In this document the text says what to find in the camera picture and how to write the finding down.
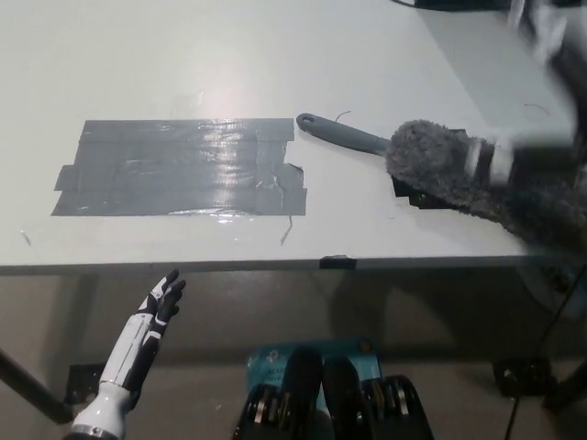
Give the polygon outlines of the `robot right hand white black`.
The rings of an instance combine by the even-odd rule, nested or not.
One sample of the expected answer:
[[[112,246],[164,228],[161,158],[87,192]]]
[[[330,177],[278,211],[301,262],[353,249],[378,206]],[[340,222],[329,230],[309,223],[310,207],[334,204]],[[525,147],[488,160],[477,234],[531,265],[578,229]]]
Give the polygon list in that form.
[[[571,128],[539,127],[510,131],[469,144],[464,170],[495,188],[532,179],[578,180],[586,168],[586,105],[576,106]]]

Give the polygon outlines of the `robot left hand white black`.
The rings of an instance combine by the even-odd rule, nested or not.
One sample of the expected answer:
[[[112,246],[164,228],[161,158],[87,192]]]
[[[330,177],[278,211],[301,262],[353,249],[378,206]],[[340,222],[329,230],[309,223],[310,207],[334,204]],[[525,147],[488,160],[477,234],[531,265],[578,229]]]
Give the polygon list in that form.
[[[171,319],[179,312],[185,280],[179,271],[163,277],[132,314],[105,364],[100,383],[110,383],[131,396],[140,394]]]

